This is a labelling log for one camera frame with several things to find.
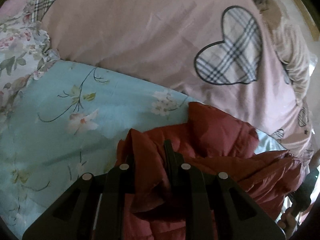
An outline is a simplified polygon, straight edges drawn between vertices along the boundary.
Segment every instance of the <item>red jacket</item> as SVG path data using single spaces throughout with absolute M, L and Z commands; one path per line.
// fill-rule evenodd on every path
M 117 149 L 117 165 L 128 154 L 135 158 L 135 195 L 124 207 L 125 240 L 184 240 L 185 224 L 179 197 L 170 193 L 163 142 L 185 161 L 210 174 L 224 171 L 275 220 L 284 197 L 303 181 L 300 159 L 288 151 L 255 155 L 259 143 L 250 124 L 219 109 L 189 103 L 187 123 L 159 127 L 145 133 L 131 129 Z

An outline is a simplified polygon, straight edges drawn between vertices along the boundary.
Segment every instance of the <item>light blue fabric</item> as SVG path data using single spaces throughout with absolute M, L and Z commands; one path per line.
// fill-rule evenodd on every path
M 29 85 L 0 135 L 1 217 L 21 239 L 78 176 L 113 167 L 117 143 L 130 128 L 147 131 L 186 122 L 189 101 L 195 100 L 113 71 L 57 62 Z M 96 109 L 96 117 L 85 117 Z M 88 127 L 96 129 L 81 131 Z M 258 134 L 263 142 L 258 152 L 278 147 Z

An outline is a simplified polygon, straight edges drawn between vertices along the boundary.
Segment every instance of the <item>red cloth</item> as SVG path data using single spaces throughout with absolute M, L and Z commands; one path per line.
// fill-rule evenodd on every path
M 184 240 L 183 196 L 173 197 L 165 172 L 163 142 L 201 171 L 224 171 L 273 219 L 285 195 L 303 181 L 301 160 L 288 151 L 255 155 L 259 139 L 250 124 L 212 106 L 189 103 L 187 123 L 159 127 L 145 133 L 131 129 L 117 149 L 116 165 L 135 158 L 135 195 L 126 195 L 125 240 Z

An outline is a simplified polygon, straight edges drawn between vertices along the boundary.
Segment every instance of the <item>silver screw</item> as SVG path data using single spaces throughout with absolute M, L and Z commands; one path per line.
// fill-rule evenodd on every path
M 191 165 L 188 163 L 183 163 L 181 164 L 181 168 L 184 170 L 190 170 L 191 169 Z
M 121 170 L 123 170 L 123 171 L 126 171 L 127 169 L 129 169 L 129 165 L 126 164 L 126 163 L 124 163 L 124 164 L 121 164 L 121 165 L 119 166 L 119 168 L 120 168 Z
M 218 176 L 220 179 L 227 179 L 228 178 L 228 174 L 226 172 L 219 172 Z
M 92 174 L 90 173 L 85 173 L 82 175 L 83 180 L 90 180 L 92 178 Z

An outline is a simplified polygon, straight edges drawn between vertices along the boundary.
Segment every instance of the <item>floral pillowcase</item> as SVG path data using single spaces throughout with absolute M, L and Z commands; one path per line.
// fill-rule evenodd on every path
M 50 38 L 39 29 L 40 22 L 30 21 L 33 5 L 29 0 L 22 12 L 0 21 L 0 133 L 22 98 L 23 88 L 60 59 L 57 50 L 49 49 Z

